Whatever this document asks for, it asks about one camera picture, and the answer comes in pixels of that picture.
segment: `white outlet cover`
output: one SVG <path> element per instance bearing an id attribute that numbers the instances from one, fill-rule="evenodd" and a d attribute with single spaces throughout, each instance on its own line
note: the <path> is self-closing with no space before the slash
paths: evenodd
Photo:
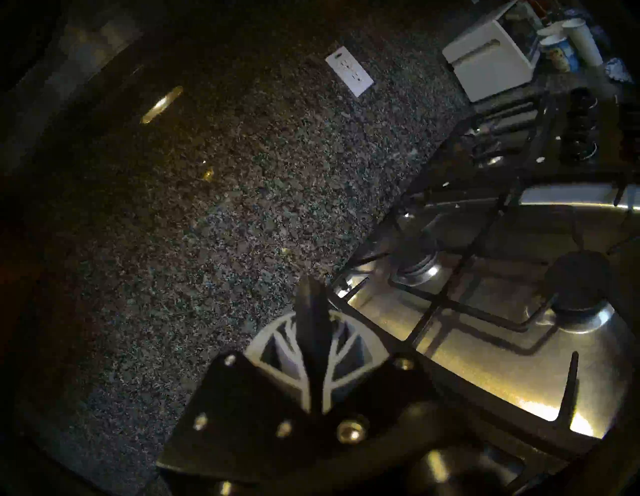
<path id="1" fill-rule="evenodd" d="M 373 79 L 345 47 L 338 48 L 325 60 L 356 98 L 373 84 Z"/>

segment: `paper cup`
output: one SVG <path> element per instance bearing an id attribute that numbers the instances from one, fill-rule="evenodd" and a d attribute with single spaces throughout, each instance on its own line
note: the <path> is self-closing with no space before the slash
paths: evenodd
<path id="1" fill-rule="evenodd" d="M 546 38 L 547 36 L 552 36 L 552 35 L 561 35 L 561 34 L 563 34 L 562 23 L 563 22 L 561 20 L 559 20 L 558 22 L 554 22 L 553 24 L 549 24 L 545 28 L 537 30 L 536 33 L 541 38 Z"/>
<path id="2" fill-rule="evenodd" d="M 566 36 L 547 36 L 540 40 L 540 50 L 551 59 L 554 67 L 560 72 L 575 72 L 580 66 Z"/>
<path id="3" fill-rule="evenodd" d="M 596 42 L 593 41 L 593 36 L 591 36 L 591 32 L 584 20 L 569 19 L 562 23 L 562 27 L 587 65 L 597 67 L 602 64 L 600 51 L 596 46 Z"/>

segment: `granite countertop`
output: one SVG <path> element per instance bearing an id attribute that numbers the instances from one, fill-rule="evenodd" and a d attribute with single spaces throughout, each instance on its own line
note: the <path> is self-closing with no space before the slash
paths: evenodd
<path id="1" fill-rule="evenodd" d="M 141 89 L 184 87 L 160 117 L 48 157 L 25 432 L 109 492 L 143 487 L 212 357 L 300 275 L 330 278 L 469 112 L 440 51 L 476 14 L 454 7 L 256 9 L 222 46 L 200 16 Z M 341 45 L 375 81 L 358 99 L 324 62 Z"/>

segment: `bolt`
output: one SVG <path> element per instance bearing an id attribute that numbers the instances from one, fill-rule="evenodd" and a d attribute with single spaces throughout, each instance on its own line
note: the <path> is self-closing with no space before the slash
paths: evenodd
<path id="1" fill-rule="evenodd" d="M 410 371 L 413 370 L 414 367 L 413 360 L 410 360 L 409 358 L 405 358 L 403 356 L 396 358 L 394 360 L 394 365 L 402 371 Z"/>
<path id="2" fill-rule="evenodd" d="M 193 428 L 196 429 L 197 431 L 201 431 L 205 427 L 207 427 L 207 423 L 208 422 L 209 422 L 209 419 L 207 418 L 207 414 L 206 413 L 201 413 L 193 421 Z"/>
<path id="3" fill-rule="evenodd" d="M 291 425 L 291 421 L 283 420 L 278 426 L 278 429 L 276 430 L 276 437 L 280 439 L 288 437 L 291 434 L 292 430 L 293 430 L 293 425 Z"/>
<path id="4" fill-rule="evenodd" d="M 367 438 L 367 430 L 357 420 L 343 420 L 336 434 L 342 444 L 358 444 Z"/>

